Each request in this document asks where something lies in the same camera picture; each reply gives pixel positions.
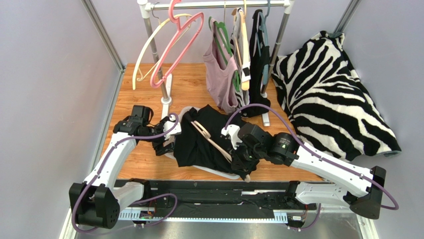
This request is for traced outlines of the black tank top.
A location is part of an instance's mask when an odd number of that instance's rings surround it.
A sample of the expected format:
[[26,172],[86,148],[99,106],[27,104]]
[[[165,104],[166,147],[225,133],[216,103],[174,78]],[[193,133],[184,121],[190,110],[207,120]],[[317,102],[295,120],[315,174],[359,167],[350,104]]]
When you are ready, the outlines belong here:
[[221,130],[229,115],[222,114],[206,105],[203,108],[192,107],[179,116],[182,132],[175,137],[173,156],[179,167],[202,166],[225,173],[235,174],[225,157],[212,146],[191,124],[200,123],[211,135],[211,139],[226,152],[232,149],[230,140],[221,136]]

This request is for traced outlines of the dark top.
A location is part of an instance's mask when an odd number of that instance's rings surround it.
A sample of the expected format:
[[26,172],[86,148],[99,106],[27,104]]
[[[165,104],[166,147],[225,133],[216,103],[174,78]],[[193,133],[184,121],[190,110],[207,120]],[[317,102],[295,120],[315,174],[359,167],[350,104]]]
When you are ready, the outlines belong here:
[[207,90],[219,109],[227,114],[232,114],[238,107],[235,88],[232,83],[237,65],[234,56],[230,57],[223,47],[217,27],[212,26],[210,31],[212,41],[203,55]]

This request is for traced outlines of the cream plastic hanger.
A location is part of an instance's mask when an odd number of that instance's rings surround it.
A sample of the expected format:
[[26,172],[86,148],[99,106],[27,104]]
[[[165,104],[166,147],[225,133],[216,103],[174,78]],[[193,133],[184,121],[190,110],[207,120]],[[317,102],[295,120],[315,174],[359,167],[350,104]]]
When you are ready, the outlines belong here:
[[143,47],[142,47],[142,49],[141,49],[141,51],[140,51],[140,53],[139,53],[139,56],[138,56],[138,58],[137,58],[137,61],[136,61],[136,63],[135,63],[135,67],[134,67],[134,71],[133,71],[133,73],[132,73],[132,89],[133,90],[136,90],[136,86],[137,86],[137,82],[141,82],[141,81],[143,81],[145,78],[146,78],[146,76],[148,76],[153,70],[154,70],[154,68],[158,65],[158,63],[156,62],[156,63],[154,63],[154,65],[147,71],[147,73],[146,74],[144,74],[141,70],[140,70],[140,64],[141,64],[141,61],[142,61],[142,59],[143,59],[143,57],[144,57],[144,55],[145,55],[145,52],[146,52],[146,50],[147,50],[147,48],[148,47],[151,47],[151,51],[152,51],[152,54],[153,54],[153,56],[158,56],[158,52],[157,52],[157,48],[156,48],[156,46],[154,46],[154,37],[159,33],[159,31],[164,27],[164,26],[166,26],[168,23],[170,23],[171,22],[171,20],[170,20],[170,18],[168,18],[168,19],[166,19],[166,20],[164,20],[164,21],[160,21],[159,20],[159,24],[158,24],[158,26],[153,30],[152,28],[151,28],[151,25],[149,25],[148,23],[149,23],[149,19],[150,19],[150,17],[149,16],[147,16],[147,11],[145,10],[145,8],[143,7],[143,6],[140,6],[141,7],[141,12],[142,12],[142,15],[143,16],[146,16],[146,18],[144,18],[144,20],[145,20],[145,25],[146,25],[146,29],[147,30],[152,30],[151,31],[151,33],[150,33],[150,35],[149,35],[149,37],[148,37],[148,39],[146,40],[146,42],[145,42],[145,44],[143,45]]

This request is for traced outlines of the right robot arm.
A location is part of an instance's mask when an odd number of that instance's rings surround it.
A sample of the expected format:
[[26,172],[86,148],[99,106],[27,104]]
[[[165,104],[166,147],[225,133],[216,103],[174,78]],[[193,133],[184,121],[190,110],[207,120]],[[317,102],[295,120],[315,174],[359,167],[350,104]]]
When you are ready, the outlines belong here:
[[271,135],[257,125],[230,124],[221,135],[232,144],[232,162],[246,169],[248,163],[265,159],[311,172],[326,183],[291,182],[285,196],[301,204],[331,204],[348,207],[352,212],[376,220],[382,208],[386,170],[371,169],[343,162],[329,156],[289,133]]

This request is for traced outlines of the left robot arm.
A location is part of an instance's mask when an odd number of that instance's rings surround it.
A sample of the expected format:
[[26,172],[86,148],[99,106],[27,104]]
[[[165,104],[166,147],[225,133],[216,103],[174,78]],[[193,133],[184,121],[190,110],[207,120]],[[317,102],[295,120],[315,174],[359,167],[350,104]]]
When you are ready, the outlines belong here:
[[88,234],[99,228],[112,229],[127,207],[156,200],[148,180],[131,179],[115,189],[124,162],[140,141],[161,148],[170,136],[181,132],[176,113],[156,125],[150,124],[153,115],[151,108],[134,105],[131,114],[115,124],[110,143],[92,172],[82,183],[72,184],[69,199],[75,231]]

